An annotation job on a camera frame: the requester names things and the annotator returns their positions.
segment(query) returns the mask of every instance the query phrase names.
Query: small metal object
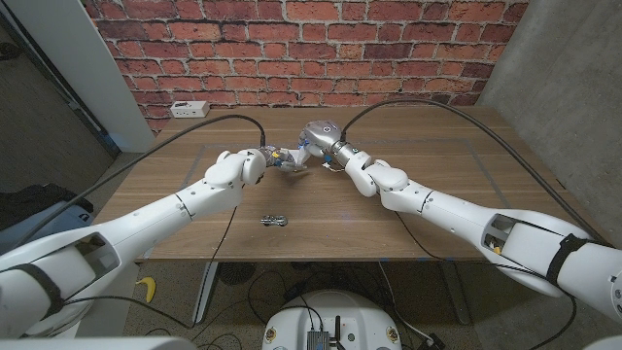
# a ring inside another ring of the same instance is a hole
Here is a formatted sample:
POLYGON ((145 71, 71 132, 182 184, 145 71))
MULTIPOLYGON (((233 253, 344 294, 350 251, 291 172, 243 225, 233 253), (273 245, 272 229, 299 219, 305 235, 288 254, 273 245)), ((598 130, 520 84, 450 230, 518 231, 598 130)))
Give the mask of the small metal object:
POLYGON ((280 226, 283 227, 285 225, 288 224, 288 218, 286 218, 283 215, 278 215, 278 216, 271 216, 271 215, 265 215, 262 219, 261 219, 261 223, 264 226, 280 226))

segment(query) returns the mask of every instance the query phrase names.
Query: table leg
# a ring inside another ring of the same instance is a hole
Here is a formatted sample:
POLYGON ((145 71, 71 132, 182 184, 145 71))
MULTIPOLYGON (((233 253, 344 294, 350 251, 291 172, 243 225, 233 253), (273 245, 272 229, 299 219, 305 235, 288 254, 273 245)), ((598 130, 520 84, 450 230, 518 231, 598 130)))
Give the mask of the table leg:
POLYGON ((198 296, 196 297, 196 305, 194 306, 194 311, 192 311, 192 321, 196 325, 204 321, 210 296, 212 295, 212 288, 215 285, 214 282, 216 280, 217 270, 217 262, 212 262, 211 266, 209 262, 205 264, 201 286, 198 289, 198 296))
POLYGON ((470 325, 470 314, 467 307, 467 298, 463 291, 462 281, 458 274, 456 265, 452 262, 440 262, 440 269, 445 280, 445 287, 449 293, 449 298, 454 305, 456 318, 461 325, 470 325))

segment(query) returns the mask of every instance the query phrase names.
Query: wooden table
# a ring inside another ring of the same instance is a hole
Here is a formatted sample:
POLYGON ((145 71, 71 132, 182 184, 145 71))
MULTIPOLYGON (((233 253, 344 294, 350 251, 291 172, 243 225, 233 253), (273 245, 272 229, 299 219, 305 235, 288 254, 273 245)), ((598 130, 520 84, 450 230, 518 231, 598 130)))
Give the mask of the wooden table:
MULTIPOLYGON (((294 147, 307 122, 333 120, 345 125, 362 108, 238 109, 265 128, 267 143, 294 147)), ((464 110, 490 126, 517 149, 585 217, 587 213, 561 186, 492 108, 464 110)), ((209 118, 232 113, 211 111, 209 118)), ((200 120, 173 120, 156 141, 200 120)), ((498 208, 525 208, 570 218, 505 150, 458 116, 436 107, 384 107, 359 120, 348 141, 374 158, 406 171, 432 189, 498 208)), ((218 154, 259 145, 249 122, 231 120, 205 126, 137 164, 96 219, 114 219, 174 193, 203 177, 218 154)), ((333 173, 318 159, 308 171, 282 173, 269 168, 261 183, 244 189, 217 261, 378 261, 417 260, 428 255, 412 240, 380 197, 360 195, 345 172, 333 173), (265 227, 264 215, 285 215, 285 227, 265 227)), ((146 258, 208 260, 223 237, 232 210, 198 219, 158 244, 146 258)), ((458 260, 480 254, 462 239, 414 215, 403 215, 432 253, 458 260)))

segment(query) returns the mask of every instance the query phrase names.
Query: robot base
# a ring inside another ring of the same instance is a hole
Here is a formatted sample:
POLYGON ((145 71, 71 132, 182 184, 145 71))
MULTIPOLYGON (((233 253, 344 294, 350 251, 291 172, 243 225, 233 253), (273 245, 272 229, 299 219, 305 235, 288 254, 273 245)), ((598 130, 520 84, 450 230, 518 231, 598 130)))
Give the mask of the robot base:
MULTIPOLYGON (((378 305, 354 293, 324 290, 302 296, 309 307, 322 317, 324 334, 320 330, 320 320, 311 310, 295 307, 281 310, 270 318, 265 328, 261 349, 294 350, 309 349, 307 337, 313 337, 312 350, 329 350, 326 342, 319 338, 335 337, 335 317, 341 318, 339 341, 347 350, 400 350, 401 342, 393 319, 378 305), (311 319, 315 332, 311 331, 311 319)), ((283 307, 305 306, 301 297, 288 302, 283 307)))

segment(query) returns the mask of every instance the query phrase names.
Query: black band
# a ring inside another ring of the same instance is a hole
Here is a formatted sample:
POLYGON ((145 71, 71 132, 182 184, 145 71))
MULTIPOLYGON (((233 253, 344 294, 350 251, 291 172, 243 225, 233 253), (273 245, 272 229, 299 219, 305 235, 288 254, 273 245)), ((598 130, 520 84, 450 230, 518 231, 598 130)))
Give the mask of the black band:
POLYGON ((555 257, 551 260, 551 264, 548 265, 548 271, 546 271, 546 280, 555 287, 559 287, 557 284, 557 277, 560 275, 562 265, 572 252, 576 252, 579 248, 583 247, 585 243, 594 243, 589 239, 577 238, 572 233, 569 234, 560 242, 560 249, 555 253, 555 257))
POLYGON ((49 316, 57 313, 62 309, 64 301, 60 296, 60 288, 58 288, 58 286, 52 281, 50 276, 48 276, 48 274, 44 270, 32 263, 23 263, 13 266, 7 269, 7 271, 14 269, 24 271, 30 277, 34 278, 48 295, 48 298, 50 299, 50 307, 48 308, 48 312, 42 318, 42 320, 48 318, 49 316))

